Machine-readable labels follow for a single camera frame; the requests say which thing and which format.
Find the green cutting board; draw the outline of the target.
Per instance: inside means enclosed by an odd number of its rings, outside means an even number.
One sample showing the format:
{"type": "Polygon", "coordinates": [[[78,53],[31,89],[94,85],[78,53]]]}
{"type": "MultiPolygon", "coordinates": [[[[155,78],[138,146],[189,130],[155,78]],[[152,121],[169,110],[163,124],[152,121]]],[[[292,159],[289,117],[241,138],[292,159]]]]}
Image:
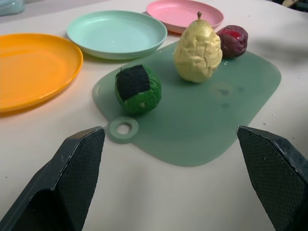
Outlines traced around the green cutting board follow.
{"type": "Polygon", "coordinates": [[[92,97],[108,121],[108,137],[132,143],[169,164],[193,167],[222,155],[235,142],[238,126],[247,126],[281,81],[272,63],[245,52],[223,60],[212,77],[199,84],[183,80],[173,62],[176,43],[128,63],[149,67],[162,85],[159,105],[148,113],[130,115],[115,94],[114,70],[93,87],[92,97]]]}

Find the orange plate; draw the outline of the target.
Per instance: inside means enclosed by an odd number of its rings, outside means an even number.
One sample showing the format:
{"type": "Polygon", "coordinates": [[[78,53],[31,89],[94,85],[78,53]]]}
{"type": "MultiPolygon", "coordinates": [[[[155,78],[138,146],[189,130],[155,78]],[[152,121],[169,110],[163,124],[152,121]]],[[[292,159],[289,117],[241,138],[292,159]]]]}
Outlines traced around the orange plate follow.
{"type": "Polygon", "coordinates": [[[37,105],[61,93],[79,74],[83,54],[62,37],[0,36],[0,113],[37,105]]]}

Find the pink plate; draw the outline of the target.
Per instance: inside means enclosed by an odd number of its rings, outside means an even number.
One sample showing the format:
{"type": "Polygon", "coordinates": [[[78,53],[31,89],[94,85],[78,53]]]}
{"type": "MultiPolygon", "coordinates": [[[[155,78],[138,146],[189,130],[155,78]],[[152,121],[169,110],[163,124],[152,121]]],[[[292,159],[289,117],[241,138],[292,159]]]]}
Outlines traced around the pink plate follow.
{"type": "Polygon", "coordinates": [[[224,20],[223,13],[217,8],[193,0],[156,0],[149,3],[146,12],[153,18],[162,22],[169,32],[182,34],[184,30],[198,19],[206,20],[215,29],[224,20]]]}

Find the pale blue container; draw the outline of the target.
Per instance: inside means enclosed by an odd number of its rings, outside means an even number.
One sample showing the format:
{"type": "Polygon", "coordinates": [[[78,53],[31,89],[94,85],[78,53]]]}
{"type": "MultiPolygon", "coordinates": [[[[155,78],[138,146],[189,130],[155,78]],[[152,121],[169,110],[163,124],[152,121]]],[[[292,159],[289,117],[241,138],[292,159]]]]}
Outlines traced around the pale blue container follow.
{"type": "Polygon", "coordinates": [[[0,0],[0,16],[19,14],[24,9],[24,0],[0,0]]]}

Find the green round fruit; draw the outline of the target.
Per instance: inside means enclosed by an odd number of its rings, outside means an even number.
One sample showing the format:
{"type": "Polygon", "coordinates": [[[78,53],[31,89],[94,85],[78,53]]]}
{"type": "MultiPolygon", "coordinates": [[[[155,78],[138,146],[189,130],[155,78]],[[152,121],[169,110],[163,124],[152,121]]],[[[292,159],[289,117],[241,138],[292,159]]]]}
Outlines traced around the green round fruit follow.
{"type": "Polygon", "coordinates": [[[144,114],[156,108],[162,86],[154,71],[145,65],[121,69],[115,76],[115,95],[130,114],[144,114]]]}

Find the yellow pear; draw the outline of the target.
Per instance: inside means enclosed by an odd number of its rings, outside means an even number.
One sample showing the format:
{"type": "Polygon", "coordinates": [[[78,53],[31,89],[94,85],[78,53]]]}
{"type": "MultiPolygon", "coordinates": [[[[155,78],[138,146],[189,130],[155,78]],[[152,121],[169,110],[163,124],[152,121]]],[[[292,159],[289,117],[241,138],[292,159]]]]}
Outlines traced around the yellow pear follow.
{"type": "Polygon", "coordinates": [[[193,83],[210,79],[222,60],[221,40],[210,23],[197,13],[182,33],[174,50],[174,64],[180,77],[193,83]]]}

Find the mint green plate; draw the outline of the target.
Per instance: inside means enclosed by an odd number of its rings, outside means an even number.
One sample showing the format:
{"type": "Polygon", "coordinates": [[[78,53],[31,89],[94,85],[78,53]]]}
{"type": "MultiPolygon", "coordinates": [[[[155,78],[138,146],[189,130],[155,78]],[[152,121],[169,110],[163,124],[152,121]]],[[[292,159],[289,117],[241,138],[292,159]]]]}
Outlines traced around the mint green plate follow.
{"type": "Polygon", "coordinates": [[[129,60],[148,55],[167,38],[167,28],[157,19],[129,11],[101,11],[75,19],[67,36],[89,55],[129,60]]]}

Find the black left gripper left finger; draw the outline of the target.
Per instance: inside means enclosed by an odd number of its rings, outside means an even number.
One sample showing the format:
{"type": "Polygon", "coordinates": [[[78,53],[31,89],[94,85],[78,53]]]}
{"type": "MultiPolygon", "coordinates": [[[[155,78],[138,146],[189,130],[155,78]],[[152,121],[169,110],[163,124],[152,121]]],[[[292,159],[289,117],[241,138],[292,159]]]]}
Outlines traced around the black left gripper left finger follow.
{"type": "Polygon", "coordinates": [[[82,231],[104,139],[101,126],[67,137],[0,220],[0,231],[82,231]]]}

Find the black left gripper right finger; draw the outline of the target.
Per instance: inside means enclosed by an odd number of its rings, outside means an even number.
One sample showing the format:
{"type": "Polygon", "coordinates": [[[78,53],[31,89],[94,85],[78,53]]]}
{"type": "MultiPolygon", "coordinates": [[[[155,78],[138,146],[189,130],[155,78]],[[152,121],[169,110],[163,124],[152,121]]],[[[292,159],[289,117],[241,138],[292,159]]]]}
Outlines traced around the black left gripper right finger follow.
{"type": "Polygon", "coordinates": [[[308,160],[285,138],[239,126],[250,182],[276,231],[308,231],[308,160]]]}

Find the dark red round fruit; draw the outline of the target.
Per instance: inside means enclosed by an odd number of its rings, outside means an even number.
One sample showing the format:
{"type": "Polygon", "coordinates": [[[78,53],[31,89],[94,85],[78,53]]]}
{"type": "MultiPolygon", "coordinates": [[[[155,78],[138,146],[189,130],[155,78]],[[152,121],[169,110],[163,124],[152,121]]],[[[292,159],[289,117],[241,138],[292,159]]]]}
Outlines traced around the dark red round fruit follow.
{"type": "Polygon", "coordinates": [[[221,41],[224,59],[234,59],[245,53],[248,44],[248,33],[236,25],[228,25],[217,32],[221,41]]]}

